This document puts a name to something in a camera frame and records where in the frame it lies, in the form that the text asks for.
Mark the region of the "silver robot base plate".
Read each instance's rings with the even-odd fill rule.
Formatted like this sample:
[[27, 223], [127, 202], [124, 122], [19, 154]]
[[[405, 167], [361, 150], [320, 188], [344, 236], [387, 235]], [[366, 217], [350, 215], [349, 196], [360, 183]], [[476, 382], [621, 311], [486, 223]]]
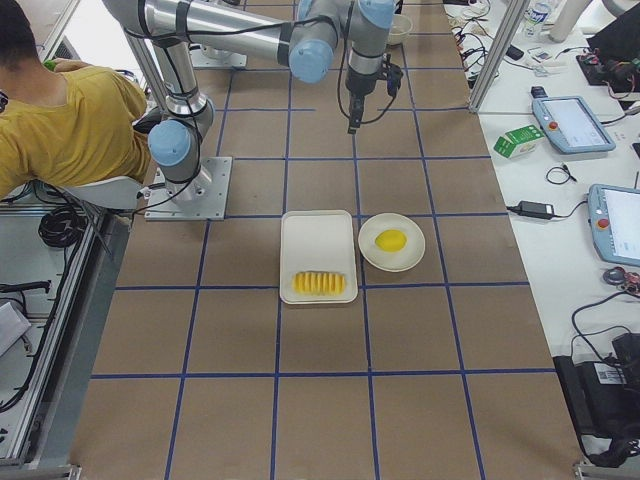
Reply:
[[203, 157], [199, 174], [182, 190], [180, 185], [165, 183], [160, 167], [154, 182], [161, 187], [147, 196], [144, 217], [149, 221], [200, 221], [225, 218], [232, 157]]

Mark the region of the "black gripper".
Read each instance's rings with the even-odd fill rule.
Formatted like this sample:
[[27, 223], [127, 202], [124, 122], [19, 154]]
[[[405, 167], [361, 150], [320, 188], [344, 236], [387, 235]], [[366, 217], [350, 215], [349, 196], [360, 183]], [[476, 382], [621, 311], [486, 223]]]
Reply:
[[387, 95], [395, 98], [401, 88], [402, 69], [391, 62], [389, 53], [378, 56], [364, 55], [356, 49], [349, 53], [346, 87], [352, 97], [348, 106], [348, 134], [355, 134], [362, 123], [364, 114], [364, 97], [371, 94], [376, 83], [381, 80], [386, 84]]

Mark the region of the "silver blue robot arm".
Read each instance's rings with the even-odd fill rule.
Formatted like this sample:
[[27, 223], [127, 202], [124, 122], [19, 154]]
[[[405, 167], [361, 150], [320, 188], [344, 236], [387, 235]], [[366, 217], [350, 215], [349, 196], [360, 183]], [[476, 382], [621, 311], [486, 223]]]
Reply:
[[168, 116], [151, 129], [148, 144], [168, 196], [179, 206], [193, 206], [213, 182], [200, 146], [214, 105], [199, 89], [190, 45], [269, 59], [308, 84], [326, 76], [341, 47], [349, 93], [341, 112], [350, 134], [364, 124], [365, 99], [378, 82], [385, 82], [390, 97], [401, 85], [401, 70], [386, 52], [395, 13], [391, 1], [302, 1], [293, 21], [220, 1], [108, 1], [105, 7], [128, 36], [153, 46]]

